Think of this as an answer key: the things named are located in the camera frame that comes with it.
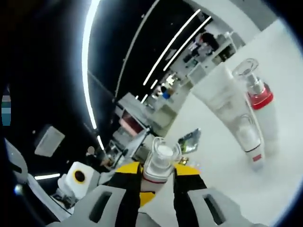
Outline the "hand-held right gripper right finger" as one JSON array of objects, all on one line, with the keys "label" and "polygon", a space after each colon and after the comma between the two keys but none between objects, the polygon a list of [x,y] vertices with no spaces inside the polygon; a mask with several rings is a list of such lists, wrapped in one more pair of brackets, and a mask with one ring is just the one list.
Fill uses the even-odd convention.
[{"label": "hand-held right gripper right finger", "polygon": [[195,168],[175,164],[174,209],[180,227],[245,227],[238,204],[206,184]]}]

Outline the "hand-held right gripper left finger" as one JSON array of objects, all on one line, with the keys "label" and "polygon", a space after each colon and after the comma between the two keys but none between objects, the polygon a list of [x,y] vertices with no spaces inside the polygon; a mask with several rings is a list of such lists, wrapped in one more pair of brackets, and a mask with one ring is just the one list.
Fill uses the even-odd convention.
[{"label": "hand-held right gripper left finger", "polygon": [[140,207],[142,166],[132,162],[118,168],[110,181],[79,202],[74,213],[54,227],[134,227]]}]

